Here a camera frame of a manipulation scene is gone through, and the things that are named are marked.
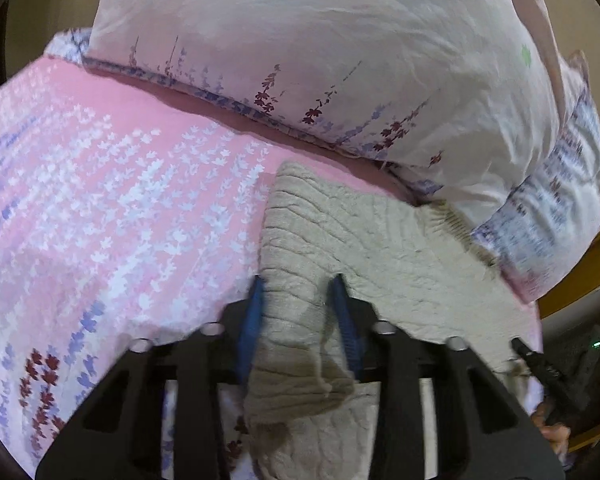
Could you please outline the beige cable knit sweater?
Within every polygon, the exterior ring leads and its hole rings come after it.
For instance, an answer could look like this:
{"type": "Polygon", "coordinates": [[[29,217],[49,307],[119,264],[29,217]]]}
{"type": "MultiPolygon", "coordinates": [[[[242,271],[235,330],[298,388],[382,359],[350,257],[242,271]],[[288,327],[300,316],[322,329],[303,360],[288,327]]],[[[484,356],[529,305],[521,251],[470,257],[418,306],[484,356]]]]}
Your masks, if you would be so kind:
{"type": "Polygon", "coordinates": [[[510,342],[541,339],[535,306],[443,205],[358,192],[296,162],[276,174],[260,241],[263,304],[246,397],[262,479],[364,479],[381,347],[460,337],[527,412],[541,387],[510,342]]]}

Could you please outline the right floral pillow with tree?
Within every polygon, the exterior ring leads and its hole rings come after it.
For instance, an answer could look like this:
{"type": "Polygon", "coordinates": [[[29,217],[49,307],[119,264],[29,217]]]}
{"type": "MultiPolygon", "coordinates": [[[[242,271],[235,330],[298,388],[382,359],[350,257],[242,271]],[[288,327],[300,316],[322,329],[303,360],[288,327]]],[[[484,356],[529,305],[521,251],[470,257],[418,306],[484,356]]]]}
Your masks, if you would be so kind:
{"type": "Polygon", "coordinates": [[[576,102],[554,148],[471,237],[495,258],[525,302],[544,296],[577,265],[600,230],[600,115],[584,53],[566,65],[576,102]]]}

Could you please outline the pink lavender floral bedsheet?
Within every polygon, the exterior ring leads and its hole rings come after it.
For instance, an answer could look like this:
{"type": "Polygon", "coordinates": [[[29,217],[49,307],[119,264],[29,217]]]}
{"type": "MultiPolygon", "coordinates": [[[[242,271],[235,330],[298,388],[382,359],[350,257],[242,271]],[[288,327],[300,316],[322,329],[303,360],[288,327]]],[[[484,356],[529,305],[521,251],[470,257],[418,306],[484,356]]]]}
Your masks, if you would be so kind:
{"type": "Polygon", "coordinates": [[[0,441],[27,474],[130,340],[181,338],[242,296],[283,162],[401,193],[365,160],[90,72],[85,43],[56,39],[0,88],[0,441]]]}

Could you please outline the left floral pink pillow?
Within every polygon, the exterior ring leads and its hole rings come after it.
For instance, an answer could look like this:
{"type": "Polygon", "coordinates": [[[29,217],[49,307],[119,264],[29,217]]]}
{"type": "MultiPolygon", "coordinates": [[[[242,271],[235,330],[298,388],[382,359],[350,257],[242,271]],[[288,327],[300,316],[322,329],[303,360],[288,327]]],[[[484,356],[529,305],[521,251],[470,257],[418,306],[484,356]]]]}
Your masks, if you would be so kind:
{"type": "Polygon", "coordinates": [[[476,217],[560,123],[555,53],[514,0],[99,0],[87,56],[388,162],[476,217]]]}

